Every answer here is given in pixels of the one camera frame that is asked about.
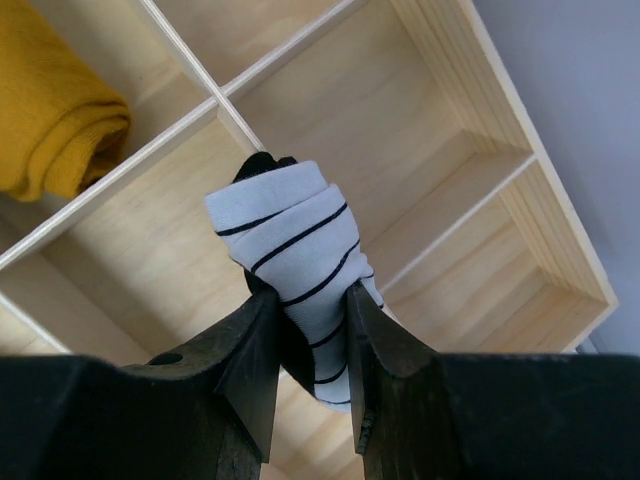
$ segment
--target wooden organizer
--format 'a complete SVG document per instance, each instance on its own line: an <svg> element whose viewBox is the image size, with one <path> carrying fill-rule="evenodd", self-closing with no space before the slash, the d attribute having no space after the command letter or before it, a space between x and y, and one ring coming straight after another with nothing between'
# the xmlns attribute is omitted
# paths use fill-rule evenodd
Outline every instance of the wooden organizer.
<svg viewBox="0 0 640 480"><path fill-rule="evenodd" d="M316 160L400 322L443 351L575 347L616 297L470 0L32 0L130 102L129 157L69 203L0 197L0 349L145 362L238 307L206 193ZM361 478L348 416L286 375L273 464Z"/></svg>

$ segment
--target light wood surface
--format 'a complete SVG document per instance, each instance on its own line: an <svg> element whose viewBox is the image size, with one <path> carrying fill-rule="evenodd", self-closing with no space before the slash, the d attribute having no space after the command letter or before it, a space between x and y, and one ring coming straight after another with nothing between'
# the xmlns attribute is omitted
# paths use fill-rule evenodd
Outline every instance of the light wood surface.
<svg viewBox="0 0 640 480"><path fill-rule="evenodd" d="M615 308L469 0L34 4L130 100L137 152L68 204L0 199L3 351L145 361L234 310L202 197L262 145L341 187L385 302L433 347L570 349ZM363 478L349 416L286 374L272 462Z"/></svg>

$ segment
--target mustard yellow sock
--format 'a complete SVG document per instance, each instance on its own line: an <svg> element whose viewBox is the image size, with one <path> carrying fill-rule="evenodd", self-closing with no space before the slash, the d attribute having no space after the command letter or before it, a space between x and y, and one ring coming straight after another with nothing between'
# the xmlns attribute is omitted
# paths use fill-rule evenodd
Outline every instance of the mustard yellow sock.
<svg viewBox="0 0 640 480"><path fill-rule="evenodd" d="M122 160L126 102L26 0L0 1L0 45L0 191L73 198Z"/></svg>

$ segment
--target gray background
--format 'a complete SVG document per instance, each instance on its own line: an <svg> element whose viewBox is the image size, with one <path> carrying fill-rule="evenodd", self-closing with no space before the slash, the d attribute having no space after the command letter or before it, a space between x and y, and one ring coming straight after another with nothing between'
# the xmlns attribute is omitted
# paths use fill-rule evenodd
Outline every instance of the gray background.
<svg viewBox="0 0 640 480"><path fill-rule="evenodd" d="M640 354L640 1L474 1L620 298L591 339Z"/></svg>

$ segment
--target rolled yellow garment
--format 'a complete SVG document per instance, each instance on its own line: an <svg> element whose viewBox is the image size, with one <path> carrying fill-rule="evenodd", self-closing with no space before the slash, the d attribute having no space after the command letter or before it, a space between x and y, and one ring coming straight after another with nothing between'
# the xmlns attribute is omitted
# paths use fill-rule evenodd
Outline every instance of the rolled yellow garment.
<svg viewBox="0 0 640 480"><path fill-rule="evenodd" d="M0 0L0 191L75 197L122 160L129 125L125 100L26 0Z"/></svg>

